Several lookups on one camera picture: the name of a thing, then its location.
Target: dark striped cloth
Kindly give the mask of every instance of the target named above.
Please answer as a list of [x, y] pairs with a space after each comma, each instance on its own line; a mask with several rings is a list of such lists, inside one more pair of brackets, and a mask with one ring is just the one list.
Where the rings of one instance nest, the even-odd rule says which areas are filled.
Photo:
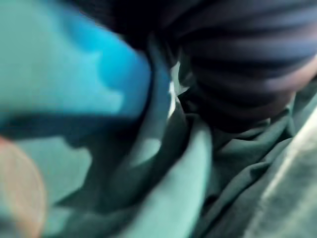
[[317, 71], [317, 0], [73, 1], [136, 47], [157, 31], [181, 48], [195, 80], [183, 103], [226, 131], [277, 115]]

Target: green fabric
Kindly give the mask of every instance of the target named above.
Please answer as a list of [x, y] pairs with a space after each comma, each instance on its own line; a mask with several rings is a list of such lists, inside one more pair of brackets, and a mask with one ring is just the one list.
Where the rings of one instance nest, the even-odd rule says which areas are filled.
[[[162, 57], [155, 48], [150, 52], [154, 61], [152, 91], [137, 129], [108, 131], [99, 124], [80, 139], [73, 135], [79, 127], [69, 128], [70, 122], [61, 124], [70, 130], [67, 136], [17, 136], [14, 131], [0, 131], [35, 161], [43, 175], [49, 208], [42, 236], [290, 237], [278, 231], [283, 224], [271, 230], [272, 222], [261, 221], [276, 221], [274, 211], [279, 212], [280, 206], [276, 200], [287, 200], [287, 191], [303, 201], [307, 191], [315, 191], [310, 190], [315, 189], [311, 183], [293, 188], [298, 176], [304, 176], [304, 167], [294, 165], [292, 169], [301, 173], [283, 174], [283, 184], [275, 186], [269, 196], [262, 194], [272, 186], [292, 138], [316, 107], [317, 83], [313, 81], [298, 93], [276, 118], [250, 131], [228, 134], [209, 128], [199, 115], [184, 115]], [[1, 87], [0, 94], [5, 93], [11, 92]], [[21, 119], [12, 122], [11, 128], [28, 125], [39, 130], [47, 122]], [[317, 164], [310, 165], [305, 181], [315, 175]], [[299, 214], [306, 219], [316, 217], [308, 208]], [[283, 214], [293, 209], [292, 202], [285, 203], [279, 213], [289, 226], [296, 219], [288, 221]], [[306, 226], [313, 228], [305, 219], [300, 221], [301, 226], [296, 226], [299, 233]], [[312, 234], [302, 237], [314, 237]]]

